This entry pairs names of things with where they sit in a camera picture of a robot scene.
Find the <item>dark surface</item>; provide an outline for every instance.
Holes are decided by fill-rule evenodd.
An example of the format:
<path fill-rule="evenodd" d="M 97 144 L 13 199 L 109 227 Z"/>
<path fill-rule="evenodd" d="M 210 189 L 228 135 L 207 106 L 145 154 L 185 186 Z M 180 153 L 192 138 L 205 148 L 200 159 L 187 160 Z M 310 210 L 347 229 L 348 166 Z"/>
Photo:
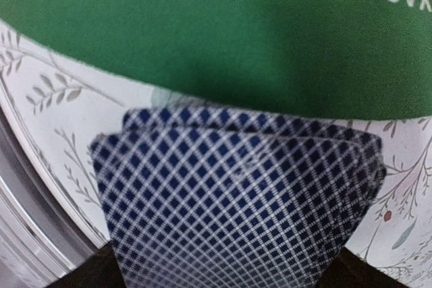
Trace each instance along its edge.
<path fill-rule="evenodd" d="M 108 243 L 75 271 L 49 288 L 123 288 L 125 287 L 115 256 Z M 347 249 L 321 277 L 317 288 L 403 288 L 404 285 L 364 263 Z"/>

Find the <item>green leaf illustration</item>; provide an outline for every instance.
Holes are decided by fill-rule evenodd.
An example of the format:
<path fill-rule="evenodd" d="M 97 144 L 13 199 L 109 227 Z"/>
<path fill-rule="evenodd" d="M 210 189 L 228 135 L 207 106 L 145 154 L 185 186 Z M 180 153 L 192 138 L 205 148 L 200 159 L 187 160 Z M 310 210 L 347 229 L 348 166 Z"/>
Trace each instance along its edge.
<path fill-rule="evenodd" d="M 406 239 L 408 239 L 408 236 L 410 236 L 412 230 L 414 229 L 414 226 L 416 225 L 417 219 L 407 228 L 402 235 L 399 237 L 399 239 L 396 241 L 396 243 L 391 247 L 392 250 L 396 250 L 398 247 L 400 247 Z"/>

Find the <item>red berry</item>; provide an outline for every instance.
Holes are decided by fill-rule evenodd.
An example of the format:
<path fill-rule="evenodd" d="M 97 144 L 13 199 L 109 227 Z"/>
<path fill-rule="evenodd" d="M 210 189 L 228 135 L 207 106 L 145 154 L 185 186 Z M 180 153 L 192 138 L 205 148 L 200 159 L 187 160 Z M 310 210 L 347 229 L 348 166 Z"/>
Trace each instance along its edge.
<path fill-rule="evenodd" d="M 391 220 L 392 219 L 392 212 L 389 210 L 388 212 L 386 212 L 385 214 L 384 214 L 384 221 L 385 222 L 388 222 L 389 220 Z"/>

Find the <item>leaf pattern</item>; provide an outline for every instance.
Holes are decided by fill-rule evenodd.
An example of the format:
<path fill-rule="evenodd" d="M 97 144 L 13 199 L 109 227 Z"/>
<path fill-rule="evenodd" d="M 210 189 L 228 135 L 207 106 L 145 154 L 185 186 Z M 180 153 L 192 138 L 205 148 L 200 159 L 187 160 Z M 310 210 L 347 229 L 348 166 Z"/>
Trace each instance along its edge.
<path fill-rule="evenodd" d="M 44 76 L 43 74 L 40 75 L 40 78 L 42 79 L 43 83 L 50 89 L 50 90 L 54 90 L 53 87 L 53 83 L 51 82 L 51 80 L 47 77 Z"/>
<path fill-rule="evenodd" d="M 67 86 L 67 85 L 68 85 L 68 83 L 67 83 L 67 81 L 66 81 L 66 78 L 63 77 L 61 74 L 55 74 L 55 77 L 56 77 L 57 80 L 58 80 L 61 84 L 63 84 L 64 86 Z"/>
<path fill-rule="evenodd" d="M 45 104 L 47 108 L 49 108 L 51 106 L 51 102 L 53 101 L 53 97 L 50 96 L 47 100 L 47 103 Z"/>
<path fill-rule="evenodd" d="M 78 96 L 80 96 L 80 93 L 81 93 L 81 88 L 71 91 L 66 97 L 66 101 L 73 101 L 77 99 Z"/>
<path fill-rule="evenodd" d="M 399 239 L 395 242 L 395 244 L 391 247 L 392 250 L 396 250 L 397 248 L 399 248 L 405 241 L 406 239 L 408 239 L 408 236 L 410 236 L 412 230 L 414 229 L 414 227 L 416 226 L 416 222 L 417 220 L 415 220 L 413 222 L 413 224 L 411 224 L 411 226 L 409 226 L 409 228 L 407 228 L 399 237 Z"/>
<path fill-rule="evenodd" d="M 84 175 L 85 179 L 90 184 L 90 186 L 91 186 L 91 188 L 93 190 L 93 195 L 95 195 L 96 197 L 99 197 L 99 191 L 96 189 L 95 185 L 93 184 L 94 180 L 92 179 L 92 177 L 90 176 L 90 174 L 87 171 L 86 167 L 82 163 L 80 155 L 78 154 L 78 151 L 76 149 L 76 137 L 75 137 L 75 133 L 72 133 L 71 136 L 70 136 L 70 138 L 69 138 L 63 130 L 54 129 L 54 132 L 58 136 L 60 136 L 61 138 L 63 138 L 63 140 L 67 144 L 67 149 L 64 150 L 64 153 L 75 164 L 75 166 L 77 166 L 77 168 L 79 168 L 79 170 L 81 171 L 81 174 Z M 67 165 L 65 165 L 65 168 L 66 168 L 66 170 L 69 173 L 68 179 L 72 180 L 76 184 L 76 187 L 77 187 L 76 193 L 77 194 L 82 194 L 83 196 L 86 197 L 87 200 L 89 200 L 93 204 L 96 204 L 97 206 L 100 207 L 101 203 L 98 200 L 95 200 L 92 197 L 92 195 L 88 191 L 88 188 L 85 185 L 81 185 L 79 179 L 77 177 L 74 177 L 72 175 L 72 169 L 69 166 L 67 166 Z"/>
<path fill-rule="evenodd" d="M 398 126 L 398 121 L 389 121 L 383 128 L 383 132 L 388 132 L 389 130 L 391 130 L 391 138 L 394 138 L 395 134 L 396 134 L 396 128 Z"/>
<path fill-rule="evenodd" d="M 6 57 L 7 57 L 10 61 L 13 61 L 13 60 L 15 59 L 14 56 L 12 55 L 12 53 L 10 53 L 9 51 L 6 51 L 5 54 L 6 54 Z"/>
<path fill-rule="evenodd" d="M 55 102 L 57 103 L 57 105 L 59 103 L 61 103 L 61 101 L 63 100 L 64 96 L 65 96 L 65 91 L 62 91 L 62 92 L 59 93 L 59 95 L 57 96 L 57 99 L 55 100 Z"/>
<path fill-rule="evenodd" d="M 45 97 L 45 93 L 39 88 L 39 87 L 36 87 L 36 86 L 34 86 L 33 87 L 33 91 L 35 92 L 35 93 L 37 93 L 39 96 L 41 96 L 41 97 Z"/>
<path fill-rule="evenodd" d="M 16 63 L 15 71 L 18 71 L 18 69 L 19 69 L 20 66 L 21 66 L 21 62 L 22 62 L 22 57 L 20 57 L 20 59 L 19 59 L 18 62 Z"/>
<path fill-rule="evenodd" d="M 6 68 L 6 76 L 9 76 L 12 72 L 12 63 L 9 64 Z"/>
<path fill-rule="evenodd" d="M 421 118 L 418 121 L 419 125 L 423 124 L 422 131 L 424 131 L 427 128 L 427 126 L 429 125 L 429 122 L 431 121 L 431 119 L 432 118 Z"/>
<path fill-rule="evenodd" d="M 419 192 L 423 189 L 423 197 L 426 195 L 429 189 L 430 172 L 429 165 L 427 165 L 427 157 L 429 149 L 432 146 L 432 137 L 429 138 L 425 149 L 421 152 L 419 158 L 409 168 L 404 168 L 404 164 L 401 163 L 400 167 L 396 165 L 396 156 L 393 155 L 393 165 L 386 165 L 387 176 L 397 176 L 400 179 L 393 185 L 390 190 L 386 193 L 380 193 L 375 201 L 375 207 L 377 207 L 375 214 L 376 219 L 383 216 L 389 208 L 390 201 L 398 201 L 398 211 L 400 214 L 404 213 L 404 219 L 413 219 L 413 210 L 419 205 Z"/>
<path fill-rule="evenodd" d="M 30 97 L 30 96 L 27 95 L 27 96 L 26 96 L 26 99 L 27 99 L 27 101 L 28 101 L 30 104 L 32 104 L 32 105 L 35 105 L 35 104 L 36 104 L 32 97 Z"/>

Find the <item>botanical print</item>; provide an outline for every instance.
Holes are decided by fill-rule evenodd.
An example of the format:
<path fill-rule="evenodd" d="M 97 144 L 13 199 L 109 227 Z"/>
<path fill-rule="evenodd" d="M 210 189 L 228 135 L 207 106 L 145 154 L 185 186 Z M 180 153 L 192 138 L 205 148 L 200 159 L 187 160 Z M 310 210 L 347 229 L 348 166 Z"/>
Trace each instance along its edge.
<path fill-rule="evenodd" d="M 406 120 L 403 119 L 401 121 L 389 121 L 387 124 L 385 124 L 383 132 L 389 132 L 391 130 L 391 138 L 394 138 L 396 134 L 396 128 L 399 122 L 405 124 Z"/>
<path fill-rule="evenodd" d="M 28 94 L 26 96 L 28 102 L 34 107 L 34 113 L 36 113 L 36 109 L 42 112 L 44 107 L 49 108 L 53 100 L 55 100 L 57 105 L 63 100 L 66 102 L 75 100 L 80 96 L 83 90 L 95 92 L 105 97 L 107 100 L 123 106 L 121 102 L 112 96 L 109 96 L 102 90 L 91 86 L 84 80 L 74 76 L 64 67 L 59 66 L 51 51 L 49 51 L 49 59 L 45 59 L 37 53 L 21 49 L 20 40 L 21 36 L 15 32 L 12 34 L 11 30 L 6 32 L 6 36 L 4 32 L 0 34 L 0 49 L 4 50 L 3 53 L 0 53 L 0 63 L 3 63 L 3 67 L 1 68 L 2 73 L 4 72 L 6 76 L 8 76 L 12 71 L 18 73 L 23 59 L 35 59 L 54 68 L 55 71 L 53 76 L 53 80 L 55 81 L 51 81 L 49 76 L 41 74 L 40 78 L 43 86 L 33 86 L 32 89 L 34 94 Z"/>
<path fill-rule="evenodd" d="M 429 125 L 429 122 L 431 121 L 431 119 L 432 118 L 420 118 L 419 120 L 418 120 L 418 124 L 419 125 L 423 125 L 423 127 L 422 127 L 422 131 L 424 131 L 426 128 L 427 128 L 427 126 Z"/>
<path fill-rule="evenodd" d="M 384 272 L 385 274 L 403 283 L 408 284 L 417 281 L 423 277 L 423 274 L 425 274 L 423 269 L 427 269 L 426 264 L 429 266 L 429 268 L 432 268 L 432 264 L 428 263 L 428 261 L 432 258 L 432 230 L 426 235 L 422 235 L 420 243 L 416 245 L 416 248 L 411 250 L 410 253 L 406 254 L 404 257 L 400 258 L 397 262 L 389 265 L 375 265 L 370 259 L 368 259 L 368 255 L 371 253 L 371 248 L 373 245 L 377 243 L 379 244 L 379 237 L 377 237 L 379 228 L 383 223 L 390 221 L 392 221 L 392 212 L 387 211 L 382 219 L 380 219 L 367 247 L 364 250 L 356 253 L 356 255 L 381 272 Z M 394 242 L 393 246 L 391 247 L 392 250 L 396 250 L 403 246 L 403 244 L 410 237 L 415 225 L 416 220 L 407 229 L 405 229 L 396 242 Z"/>
<path fill-rule="evenodd" d="M 65 131 L 61 130 L 59 131 L 58 129 L 55 129 L 54 132 L 60 136 L 61 138 L 63 138 L 65 140 L 65 143 L 67 144 L 67 149 L 64 150 L 65 155 L 70 159 L 71 162 L 73 162 L 75 164 L 75 166 L 80 170 L 81 174 L 85 177 L 86 179 L 86 183 L 90 185 L 91 187 L 91 194 L 89 193 L 85 183 L 82 184 L 83 181 L 80 180 L 75 177 L 72 174 L 72 169 L 69 166 L 69 164 L 65 164 L 65 169 L 67 171 L 67 178 L 71 181 L 73 181 L 76 185 L 76 190 L 75 192 L 77 194 L 83 195 L 85 197 L 84 201 L 87 203 L 91 203 L 91 204 L 95 204 L 98 207 L 101 207 L 101 203 L 99 202 L 98 199 L 98 191 L 95 187 L 95 183 L 96 183 L 96 176 L 94 175 L 95 173 L 93 171 L 88 171 L 88 165 L 90 165 L 91 167 L 91 162 L 89 161 L 90 158 L 90 151 L 87 150 L 87 156 L 88 156 L 88 160 L 86 162 L 87 166 L 82 162 L 82 159 L 80 157 L 80 155 L 78 154 L 77 150 L 76 150 L 76 137 L 75 134 L 72 133 L 70 138 L 66 135 Z"/>
<path fill-rule="evenodd" d="M 386 193 L 380 193 L 376 200 L 376 205 L 381 208 L 376 212 L 377 218 L 382 216 L 388 209 L 390 200 L 400 200 L 398 212 L 404 218 L 414 218 L 413 210 L 419 205 L 419 196 L 425 196 L 429 189 L 429 178 L 432 175 L 432 168 L 426 164 L 428 152 L 432 143 L 432 137 L 427 142 L 426 148 L 421 152 L 417 161 L 408 168 L 404 168 L 404 163 L 396 165 L 396 156 L 392 157 L 392 164 L 386 165 L 387 178 L 399 179 L 399 182 Z"/>

